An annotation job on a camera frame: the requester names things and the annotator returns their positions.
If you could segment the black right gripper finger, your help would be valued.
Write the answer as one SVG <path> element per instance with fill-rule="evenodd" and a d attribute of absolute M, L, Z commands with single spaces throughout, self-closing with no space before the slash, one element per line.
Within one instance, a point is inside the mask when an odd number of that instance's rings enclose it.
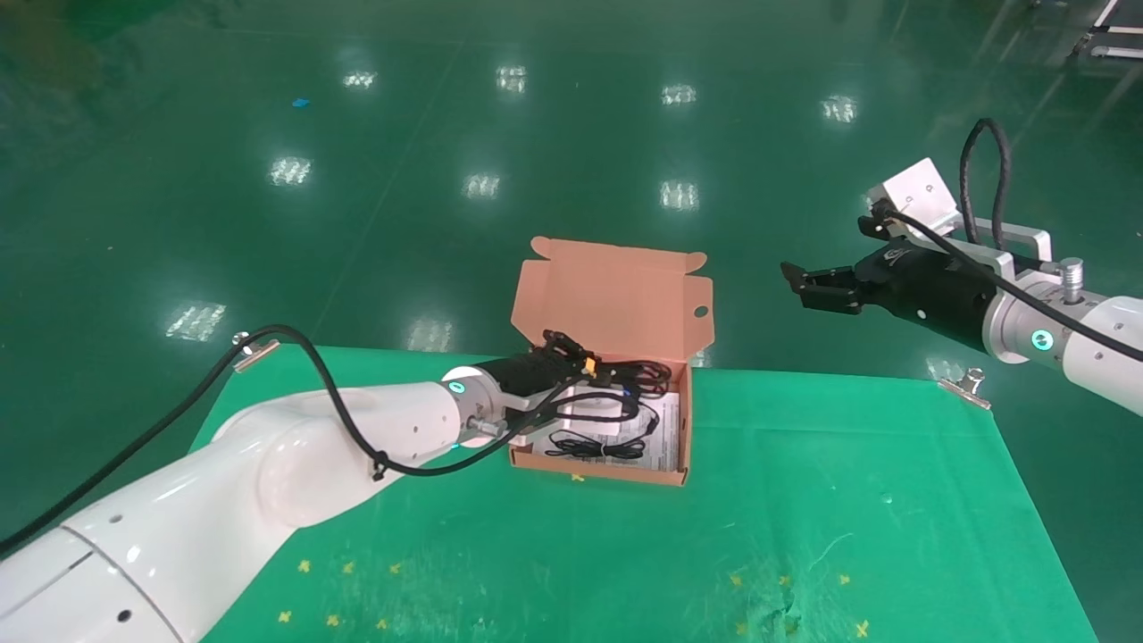
<path fill-rule="evenodd" d="M 782 262 L 780 272 L 791 289 L 839 288 L 853 289 L 857 279 L 853 267 L 812 271 L 792 262 Z"/>
<path fill-rule="evenodd" d="M 801 288 L 800 302 L 805 310 L 828 311 L 857 316 L 863 310 L 860 290 L 852 288 Z"/>

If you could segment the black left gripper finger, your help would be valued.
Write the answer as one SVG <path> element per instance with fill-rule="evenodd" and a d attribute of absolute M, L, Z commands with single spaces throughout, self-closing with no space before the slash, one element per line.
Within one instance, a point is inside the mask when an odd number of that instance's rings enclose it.
<path fill-rule="evenodd" d="M 567 333 L 558 330 L 543 330 L 543 345 L 539 349 L 546 355 L 555 355 L 563 361 L 593 361 L 596 353 L 585 349 L 580 341 L 572 340 Z"/>

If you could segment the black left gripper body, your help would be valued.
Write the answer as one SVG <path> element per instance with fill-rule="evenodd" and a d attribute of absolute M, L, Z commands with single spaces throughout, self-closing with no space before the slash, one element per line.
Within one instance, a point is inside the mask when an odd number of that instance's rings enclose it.
<path fill-rule="evenodd" d="M 546 394 L 572 376 L 582 373 L 585 357 L 560 349 L 531 349 L 527 354 L 498 357 L 487 362 L 487 373 L 499 389 L 499 395 L 510 400 Z"/>

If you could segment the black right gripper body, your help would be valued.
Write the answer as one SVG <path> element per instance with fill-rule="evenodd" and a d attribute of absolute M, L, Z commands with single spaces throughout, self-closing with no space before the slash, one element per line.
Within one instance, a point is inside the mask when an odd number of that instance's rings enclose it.
<path fill-rule="evenodd" d="M 988 349 L 985 316 L 997 288 L 966 262 L 909 241 L 890 241 L 855 264 L 855 278 L 865 304 L 972 349 Z"/>

